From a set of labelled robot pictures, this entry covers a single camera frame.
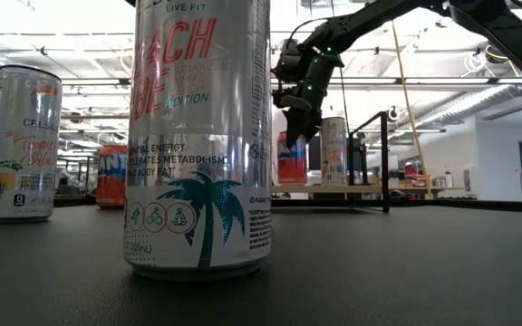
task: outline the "can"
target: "can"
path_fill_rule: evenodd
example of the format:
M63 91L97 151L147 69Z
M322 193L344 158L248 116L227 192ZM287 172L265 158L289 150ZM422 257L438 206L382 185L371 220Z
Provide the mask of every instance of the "can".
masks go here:
M0 223L53 212L62 81L32 67L0 68Z
M348 145L345 119L322 120L322 185L344 186L348 181Z
M136 10L124 259L162 280L252 273L271 246L269 0Z
M126 203L126 157L128 147L105 145L98 160L96 205L124 207Z
M285 145L286 131L277 138L277 176L280 185L304 186L307 184L307 158L305 137L299 136L290 149Z

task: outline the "dark tabletop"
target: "dark tabletop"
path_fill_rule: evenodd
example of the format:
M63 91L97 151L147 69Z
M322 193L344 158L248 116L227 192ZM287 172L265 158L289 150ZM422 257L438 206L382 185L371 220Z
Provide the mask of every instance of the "dark tabletop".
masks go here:
M0 225L0 325L522 325L522 214L446 207L274 214L260 273L141 279L121 211Z

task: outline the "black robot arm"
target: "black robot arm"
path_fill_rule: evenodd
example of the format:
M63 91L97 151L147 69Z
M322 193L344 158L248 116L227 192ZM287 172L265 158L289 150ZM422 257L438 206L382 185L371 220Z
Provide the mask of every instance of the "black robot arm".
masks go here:
M419 7L450 16L462 27L484 35L522 71L522 21L505 0L378 0L354 14L327 19L303 43L285 44L273 69L280 81L273 98L278 108L289 108L284 111L288 147L300 135L309 140L319 130L327 86L334 68L343 67L339 53L385 22ZM282 82L295 87L283 89Z

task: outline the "tropical vibe can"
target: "tropical vibe can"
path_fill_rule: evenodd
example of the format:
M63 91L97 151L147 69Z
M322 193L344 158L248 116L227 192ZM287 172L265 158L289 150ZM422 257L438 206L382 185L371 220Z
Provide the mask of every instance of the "tropical vibe can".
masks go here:
M325 118L320 130L322 141L322 185L347 185L348 140L345 119Z
M96 187L97 206L124 207L127 153L128 148L122 145L106 145L101 149Z
M304 136L299 136L290 149L285 145L286 131L277 138L277 176L280 185L304 186L307 183L307 157Z
M269 0L137 1L124 258L251 273L271 245Z
M39 69L0 69L0 222L53 212L62 81Z

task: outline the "red can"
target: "red can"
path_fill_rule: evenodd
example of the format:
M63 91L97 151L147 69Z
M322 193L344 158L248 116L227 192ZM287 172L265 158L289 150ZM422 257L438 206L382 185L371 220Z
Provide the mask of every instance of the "red can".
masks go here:
M287 134L279 133L277 138L277 175L280 185L303 186L307 183L306 141L299 136L290 149L285 145Z
M128 148L106 145L101 149L98 166L96 205L124 207L126 201L126 159Z

